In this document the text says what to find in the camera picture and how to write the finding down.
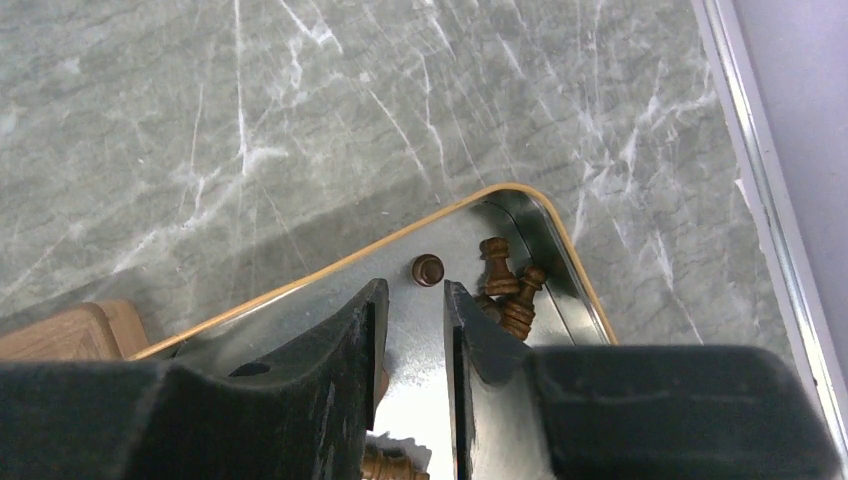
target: gray marble surface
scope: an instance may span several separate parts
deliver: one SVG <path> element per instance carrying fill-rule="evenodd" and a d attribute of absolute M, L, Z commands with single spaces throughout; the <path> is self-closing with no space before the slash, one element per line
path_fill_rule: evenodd
<path fill-rule="evenodd" d="M 557 205 L 627 343 L 791 358 L 687 0 L 9 0 L 0 330 L 152 340 L 485 185 Z"/>

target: stainless steel tray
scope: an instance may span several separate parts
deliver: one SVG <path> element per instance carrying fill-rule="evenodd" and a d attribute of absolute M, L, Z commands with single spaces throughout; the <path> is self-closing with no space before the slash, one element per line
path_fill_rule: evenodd
<path fill-rule="evenodd" d="M 432 478 L 453 478 L 448 381 L 445 371 L 441 285 L 425 288 L 410 276 L 415 257 L 442 259 L 445 278 L 470 292 L 482 285 L 479 245 L 509 241 L 513 271 L 533 263 L 549 279 L 536 295 L 527 344 L 615 343 L 597 296 L 551 203 L 518 184 L 482 190 L 297 282 L 271 291 L 136 358 L 174 354 L 175 360 L 227 375 L 335 313 L 367 281 L 389 283 L 385 363 L 391 382 L 377 409 L 374 434 L 400 443 Z"/>

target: wooden chess piece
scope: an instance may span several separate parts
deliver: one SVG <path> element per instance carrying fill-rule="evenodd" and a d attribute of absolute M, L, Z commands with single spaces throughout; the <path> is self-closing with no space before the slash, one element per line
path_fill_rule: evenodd
<path fill-rule="evenodd" d="M 430 475 L 415 471 L 407 456 L 387 456 L 376 449 L 366 449 L 362 459 L 363 480 L 429 480 Z"/>
<path fill-rule="evenodd" d="M 518 279 L 509 271 L 506 264 L 506 259 L 509 258 L 509 243 L 506 239 L 494 237 L 484 240 L 480 249 L 489 262 L 489 276 L 483 286 L 486 295 L 517 293 L 519 290 Z"/>
<path fill-rule="evenodd" d="M 533 296 L 542 289 L 546 279 L 541 268 L 533 265 L 527 267 L 521 277 L 521 289 L 518 294 L 510 297 L 504 304 L 501 327 L 519 340 L 526 340 L 530 334 L 530 324 L 536 316 Z"/>
<path fill-rule="evenodd" d="M 487 317 L 494 320 L 495 323 L 501 323 L 503 311 L 501 311 L 501 306 L 498 305 L 498 302 L 496 302 L 492 297 L 488 295 L 477 295 L 474 297 L 474 301 L 477 303 L 477 306 L 480 307 L 480 310 L 483 310 L 483 313 L 485 313 Z"/>

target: silver edge trim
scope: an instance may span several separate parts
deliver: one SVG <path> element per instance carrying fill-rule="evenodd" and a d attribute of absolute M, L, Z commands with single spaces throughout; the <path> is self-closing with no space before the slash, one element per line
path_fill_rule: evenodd
<path fill-rule="evenodd" d="M 817 382 L 816 392 L 821 403 L 822 413 L 842 460 L 842 475 L 848 478 L 848 435 L 846 435 L 845 423 L 839 408 L 839 400 L 834 390 L 827 361 L 822 352 L 818 331 L 812 320 L 804 285 L 798 278 L 797 263 L 786 240 L 763 163 L 762 146 L 757 135 L 757 129 L 768 128 L 768 126 L 758 127 L 755 125 L 748 100 L 748 92 L 742 82 L 736 58 L 730 46 L 730 39 L 727 35 L 718 0 L 702 1 L 710 34 L 721 63 L 723 77 L 730 92 L 733 113 L 742 133 L 747 160 L 751 166 L 757 193 L 765 209 L 769 235 L 774 243 L 777 262 L 786 290 L 789 293 L 792 313 L 799 328 L 810 370 Z"/>

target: wooden block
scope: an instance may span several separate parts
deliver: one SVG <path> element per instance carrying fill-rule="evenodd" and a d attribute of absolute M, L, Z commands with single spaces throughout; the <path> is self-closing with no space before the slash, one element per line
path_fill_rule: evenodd
<path fill-rule="evenodd" d="M 120 360 L 149 346 L 132 303 L 84 303 L 0 337 L 3 360 Z"/>
<path fill-rule="evenodd" d="M 129 300 L 96 302 L 106 318 L 123 358 L 129 358 L 150 346 L 135 305 Z"/>

